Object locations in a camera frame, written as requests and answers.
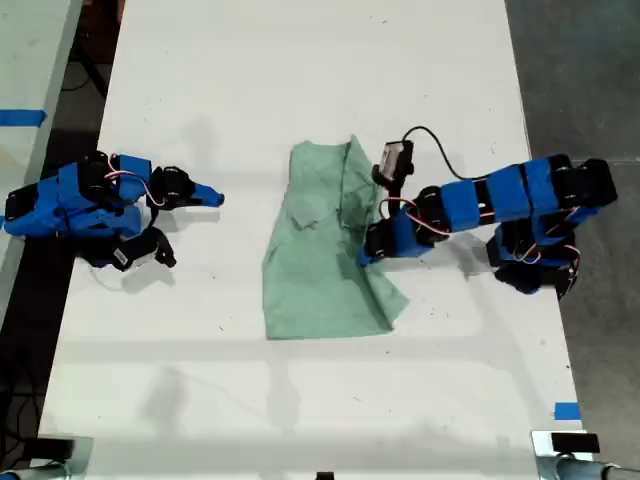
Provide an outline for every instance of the concrete floor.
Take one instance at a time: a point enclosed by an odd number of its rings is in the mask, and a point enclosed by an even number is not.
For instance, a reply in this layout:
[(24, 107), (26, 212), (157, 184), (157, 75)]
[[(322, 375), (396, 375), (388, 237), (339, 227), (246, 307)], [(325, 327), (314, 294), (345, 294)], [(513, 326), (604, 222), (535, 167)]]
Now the concrete floor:
[[(640, 466), (640, 1), (506, 0), (532, 153), (611, 161), (619, 200), (578, 229), (580, 279), (561, 303), (573, 372), (601, 458)], [(84, 72), (73, 64), (66, 85)], [(63, 93), (56, 129), (96, 132), (92, 85)]]

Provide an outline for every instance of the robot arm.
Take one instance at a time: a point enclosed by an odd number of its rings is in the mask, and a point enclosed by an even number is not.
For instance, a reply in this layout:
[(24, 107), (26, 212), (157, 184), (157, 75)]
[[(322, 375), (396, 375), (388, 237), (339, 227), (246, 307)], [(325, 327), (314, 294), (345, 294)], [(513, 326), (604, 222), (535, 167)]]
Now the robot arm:
[[(152, 214), (144, 230), (135, 206), (143, 195)], [(11, 192), (4, 227), (11, 235), (70, 237), (79, 255), (98, 267), (113, 264), (126, 270), (147, 255), (172, 267), (173, 250), (153, 227), (158, 211), (223, 202), (224, 195), (193, 182), (177, 167), (152, 173), (149, 160), (95, 152)]]
[(571, 286), (579, 258), (574, 228), (617, 198), (605, 161), (573, 167), (565, 155), (554, 155), (484, 177), (464, 179), (452, 169), (460, 181), (426, 187), (413, 201), (404, 201), (399, 192), (414, 170), (412, 152), (405, 135), (387, 144), (383, 161), (373, 168), (374, 181), (390, 192), (383, 202), (389, 203), (391, 216), (368, 227), (359, 254), (362, 266), (385, 257), (417, 257), (452, 233), (500, 223), (487, 245), (498, 279), (526, 293), (544, 284)]

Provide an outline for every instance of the green cloth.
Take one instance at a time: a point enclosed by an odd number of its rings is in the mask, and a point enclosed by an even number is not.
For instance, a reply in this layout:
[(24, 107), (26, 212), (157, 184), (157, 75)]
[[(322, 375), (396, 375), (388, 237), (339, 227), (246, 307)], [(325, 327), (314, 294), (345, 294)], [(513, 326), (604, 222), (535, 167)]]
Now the green cloth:
[(389, 332), (407, 299), (379, 265), (357, 262), (377, 214), (371, 163), (355, 137), (344, 145), (304, 142), (291, 153), (289, 187), (262, 263), (271, 339)]

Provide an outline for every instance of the white tabletop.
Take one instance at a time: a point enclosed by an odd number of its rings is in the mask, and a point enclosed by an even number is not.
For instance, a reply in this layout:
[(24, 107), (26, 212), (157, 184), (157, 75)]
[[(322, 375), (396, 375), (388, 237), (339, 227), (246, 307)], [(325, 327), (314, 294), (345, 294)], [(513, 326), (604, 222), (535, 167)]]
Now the white tabletop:
[[(129, 0), (100, 148), (227, 198), (175, 211), (177, 266), (76, 262), (41, 434), (95, 439), (89, 478), (535, 478), (530, 431), (576, 400), (555, 293), (476, 257), (492, 228), (388, 262), (390, 335), (267, 341), (261, 261), (303, 140), (372, 161), (425, 124), (463, 174), (528, 157), (501, 0)], [(406, 194), (451, 181), (416, 135)]]
[[(44, 110), (40, 128), (0, 127), (0, 199), (40, 178), (82, 0), (0, 0), (0, 109)], [(0, 232), (0, 326), (24, 242)]]

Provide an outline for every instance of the black cable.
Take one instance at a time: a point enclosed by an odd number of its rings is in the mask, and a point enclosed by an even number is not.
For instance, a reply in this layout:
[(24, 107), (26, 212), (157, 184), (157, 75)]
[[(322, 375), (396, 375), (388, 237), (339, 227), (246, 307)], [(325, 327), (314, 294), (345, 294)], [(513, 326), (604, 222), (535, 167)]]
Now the black cable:
[(70, 87), (70, 88), (62, 87), (62, 91), (63, 92), (75, 92), (76, 90), (80, 90), (81, 88), (86, 86), (90, 81), (91, 81), (91, 77), (89, 75), (87, 75), (87, 78), (81, 84), (79, 84), (79, 85), (77, 85), (75, 87)]
[(431, 137), (435, 140), (436, 144), (438, 145), (438, 148), (440, 149), (440, 153), (442, 154), (444, 163), (447, 164), (447, 167), (449, 167), (449, 171), (453, 174), (454, 177), (458, 178), (459, 180), (483, 180), (489, 176), (489, 175), (482, 175), (480, 177), (463, 177), (458, 172), (456, 172), (454, 168), (451, 166), (451, 162), (449, 162), (449, 158), (447, 158), (447, 154), (445, 153), (444, 148), (442, 147), (442, 144), (440, 143), (440, 140), (438, 139), (436, 134), (423, 125), (418, 125), (416, 127), (409, 129), (409, 131), (405, 133), (404, 136), (402, 137), (402, 141), (403, 142), (406, 141), (407, 137), (411, 135), (413, 132), (415, 132), (416, 130), (423, 130), (427, 132), (429, 135), (431, 135)]

